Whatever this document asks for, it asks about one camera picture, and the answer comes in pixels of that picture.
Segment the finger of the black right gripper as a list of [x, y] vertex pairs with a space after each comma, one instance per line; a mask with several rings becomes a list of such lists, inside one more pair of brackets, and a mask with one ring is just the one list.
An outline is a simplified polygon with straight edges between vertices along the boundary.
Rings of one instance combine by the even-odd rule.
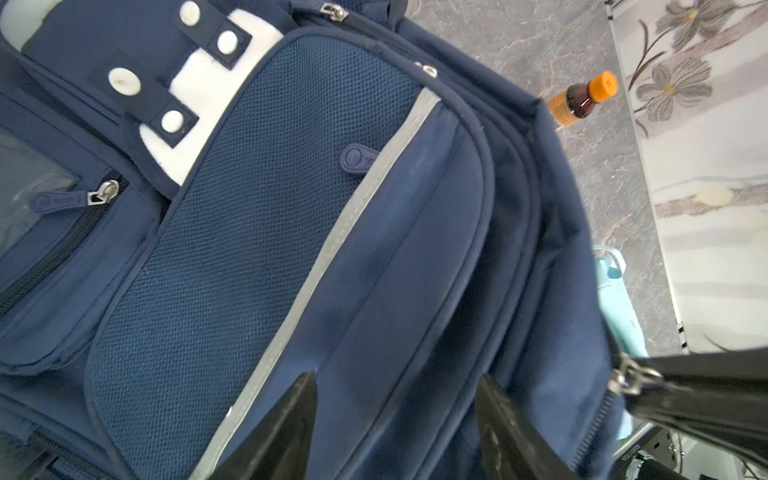
[[725, 450], [767, 448], [767, 349], [630, 360], [635, 417]]

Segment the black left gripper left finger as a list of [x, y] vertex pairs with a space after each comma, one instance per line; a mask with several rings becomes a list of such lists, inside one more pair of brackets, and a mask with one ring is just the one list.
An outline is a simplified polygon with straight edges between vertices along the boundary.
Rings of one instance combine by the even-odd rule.
[[317, 404], [316, 374], [305, 372], [211, 477], [303, 480], [307, 472]]

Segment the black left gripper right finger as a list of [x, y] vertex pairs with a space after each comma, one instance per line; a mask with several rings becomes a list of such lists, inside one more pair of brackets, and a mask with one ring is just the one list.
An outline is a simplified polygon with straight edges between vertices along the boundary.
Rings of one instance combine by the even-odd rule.
[[528, 422], [519, 406], [488, 375], [478, 384], [475, 416], [483, 463], [490, 479], [579, 478]]

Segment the navy blue student backpack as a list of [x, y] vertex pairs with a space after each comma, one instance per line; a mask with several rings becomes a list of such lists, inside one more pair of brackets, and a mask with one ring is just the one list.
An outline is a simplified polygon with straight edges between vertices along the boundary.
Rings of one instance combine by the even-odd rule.
[[389, 1], [1, 5], [6, 478], [209, 479], [302, 375], [308, 479], [584, 479], [623, 402], [546, 104]]

